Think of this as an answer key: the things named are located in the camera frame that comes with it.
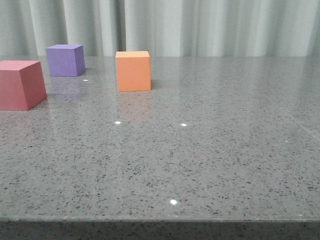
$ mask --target curtain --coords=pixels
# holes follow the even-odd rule
[[[0,0],[0,55],[318,56],[320,0]]]

